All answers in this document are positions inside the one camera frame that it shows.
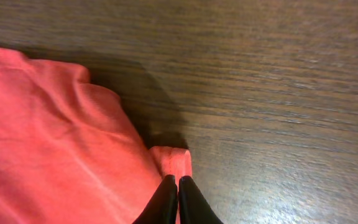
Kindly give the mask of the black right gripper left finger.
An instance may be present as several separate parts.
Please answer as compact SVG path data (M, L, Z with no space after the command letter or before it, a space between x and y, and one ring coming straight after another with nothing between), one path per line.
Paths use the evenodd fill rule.
M177 193L175 177L165 176L133 224L175 224L178 209Z

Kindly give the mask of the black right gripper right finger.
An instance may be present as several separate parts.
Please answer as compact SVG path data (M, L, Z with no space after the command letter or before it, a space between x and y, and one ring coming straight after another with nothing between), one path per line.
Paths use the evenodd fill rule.
M181 224L223 224L188 175L179 181L178 199Z

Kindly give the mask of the orange printed t-shirt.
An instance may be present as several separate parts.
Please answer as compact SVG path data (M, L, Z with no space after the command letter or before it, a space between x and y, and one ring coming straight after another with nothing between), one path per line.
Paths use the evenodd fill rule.
M85 67L0 48L0 223L132 223L166 175L191 173Z

